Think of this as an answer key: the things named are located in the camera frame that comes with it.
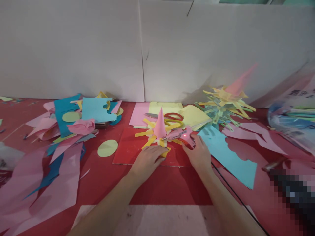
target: yellow paper strip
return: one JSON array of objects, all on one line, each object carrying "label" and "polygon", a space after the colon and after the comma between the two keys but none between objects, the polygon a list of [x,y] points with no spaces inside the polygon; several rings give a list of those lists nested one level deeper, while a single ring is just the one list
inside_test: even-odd
[{"label": "yellow paper strip", "polygon": [[135,134],[135,137],[140,137],[140,136],[145,136],[145,135],[149,135],[149,134],[153,134],[153,130],[148,130],[142,133],[137,133]]}]

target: red table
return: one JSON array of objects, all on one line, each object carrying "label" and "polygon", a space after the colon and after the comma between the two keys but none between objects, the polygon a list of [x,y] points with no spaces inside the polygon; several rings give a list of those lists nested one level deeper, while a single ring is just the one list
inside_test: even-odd
[{"label": "red table", "polygon": [[[38,140],[33,142],[35,136],[23,140],[23,137],[32,130],[24,123],[43,114],[46,111],[43,104],[48,101],[51,100],[27,99],[17,104],[0,102],[0,118],[4,119],[0,130],[6,129],[0,134],[0,141],[23,152],[30,152],[51,143],[51,141]],[[134,105],[134,102],[123,102],[121,107],[124,113],[121,122],[109,126],[106,130],[100,130],[96,138],[85,142],[87,151],[81,161],[81,172],[85,173],[88,169],[90,172],[79,181],[77,204],[21,235],[65,235],[71,229],[81,205],[97,204],[127,174],[130,165],[114,165],[112,161],[115,154],[110,157],[99,157],[97,149],[102,142],[109,139],[115,139],[119,143],[123,130],[127,127],[131,128],[129,120]],[[260,122],[267,125],[266,113],[266,109],[258,109],[252,117],[258,118]],[[223,176],[244,203],[250,205],[257,219],[270,235],[298,235],[299,227],[294,218],[288,213],[278,194],[274,192],[273,186],[270,186],[268,175],[261,171],[261,167],[281,155],[261,147],[256,140],[228,138],[227,142],[232,151],[239,150],[240,146],[243,147],[242,153],[237,152],[240,158],[248,158],[258,163],[254,190],[249,190],[229,172],[221,169]],[[43,163],[48,161],[48,158],[44,158]],[[193,168],[158,167],[148,181],[138,189],[130,204],[211,205],[212,202]]]}]

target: white board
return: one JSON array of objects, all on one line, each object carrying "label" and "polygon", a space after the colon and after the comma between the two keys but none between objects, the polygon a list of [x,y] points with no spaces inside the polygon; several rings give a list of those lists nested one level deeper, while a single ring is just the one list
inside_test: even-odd
[{"label": "white board", "polygon": [[315,49],[312,7],[140,0],[146,101],[194,103],[207,85],[230,85],[256,62],[251,103]]},{"label": "white board", "polygon": [[138,0],[0,3],[0,95],[144,101]]}]

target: cut paper sheet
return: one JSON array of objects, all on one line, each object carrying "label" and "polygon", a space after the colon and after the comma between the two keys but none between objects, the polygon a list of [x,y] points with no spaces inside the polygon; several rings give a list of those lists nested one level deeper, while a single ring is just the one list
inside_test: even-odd
[{"label": "cut paper sheet", "polygon": [[232,127],[234,132],[231,132],[228,128],[225,127],[222,133],[225,134],[226,136],[229,136],[232,138],[238,138],[238,139],[257,140],[260,146],[266,149],[269,149],[271,151],[274,151],[283,155],[287,155],[285,151],[283,151],[273,142],[269,134],[269,131],[259,126],[258,124],[243,123],[242,126],[240,127],[236,127],[233,124],[230,124],[230,126]]},{"label": "cut paper sheet", "polygon": [[161,108],[163,108],[164,114],[171,112],[178,113],[179,110],[183,109],[183,104],[167,102],[150,102],[148,113],[159,114]]},{"label": "cut paper sheet", "polygon": [[118,113],[122,100],[119,100],[111,113]]},{"label": "cut paper sheet", "polygon": [[0,188],[0,232],[31,216],[29,207],[37,194],[25,198],[43,178],[42,159],[47,146],[26,154],[15,167],[12,178]]},{"label": "cut paper sheet", "polygon": [[64,153],[59,176],[30,207],[30,217],[11,227],[5,236],[16,236],[76,204],[81,150],[82,143],[78,143]]},{"label": "cut paper sheet", "polygon": [[[188,105],[184,107],[182,110],[179,111],[179,114],[184,117],[183,122],[185,124],[185,127],[187,125],[192,127],[209,120],[209,116],[207,116],[207,114],[205,114],[202,110],[193,105]],[[204,124],[194,127],[193,131],[197,131],[202,126],[204,126]]]},{"label": "cut paper sheet", "polygon": [[55,108],[56,108],[56,111],[55,111],[56,119],[57,119],[58,126],[60,129],[60,136],[62,138],[71,134],[71,132],[68,130],[67,125],[72,125],[74,123],[74,122],[63,121],[62,116],[63,114],[67,112],[79,110],[78,104],[74,104],[70,102],[74,100],[79,100],[80,96],[81,94],[78,94],[73,97],[59,99],[59,100],[54,101]]},{"label": "cut paper sheet", "polygon": [[103,142],[97,150],[97,154],[100,157],[108,157],[112,155],[118,148],[118,143],[116,140],[110,139]]},{"label": "cut paper sheet", "polygon": [[257,163],[251,160],[243,161],[228,148],[226,136],[208,124],[198,135],[202,137],[208,149],[219,162],[239,181],[250,189],[254,188]]},{"label": "cut paper sheet", "polygon": [[151,122],[152,121],[156,122],[157,118],[151,118],[145,115],[146,113],[149,113],[149,106],[150,106],[149,102],[137,102],[132,112],[129,125],[147,126],[147,123],[143,121],[143,119],[145,118]]},{"label": "cut paper sheet", "polygon": [[73,125],[68,125],[70,132],[80,135],[88,135],[95,130],[95,120],[77,120]]},{"label": "cut paper sheet", "polygon": [[83,98],[82,120],[95,119],[95,123],[114,121],[116,114],[108,114],[103,108],[111,98]]}]

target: cable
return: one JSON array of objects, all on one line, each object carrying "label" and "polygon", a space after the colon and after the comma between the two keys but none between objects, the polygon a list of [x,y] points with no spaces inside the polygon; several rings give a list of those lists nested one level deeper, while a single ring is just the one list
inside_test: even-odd
[{"label": "cable", "polygon": [[216,169],[216,171],[219,173],[219,175],[222,177],[222,179],[226,182],[226,184],[228,185],[228,187],[232,190],[232,192],[237,196],[237,198],[239,199],[239,201],[243,204],[243,206],[246,208],[246,210],[248,211],[248,213],[252,216],[252,218],[256,221],[256,223],[260,226],[260,228],[265,232],[265,234],[267,236],[270,236],[270,234],[268,234],[268,232],[265,230],[265,228],[258,222],[258,220],[253,216],[253,214],[249,211],[249,209],[245,206],[245,204],[243,203],[243,201],[240,199],[240,197],[236,194],[236,192],[234,191],[234,189],[229,185],[229,183],[226,181],[226,179],[223,177],[223,175],[220,173],[220,171],[216,168],[216,166],[211,162],[211,164],[213,165],[213,167]]}]

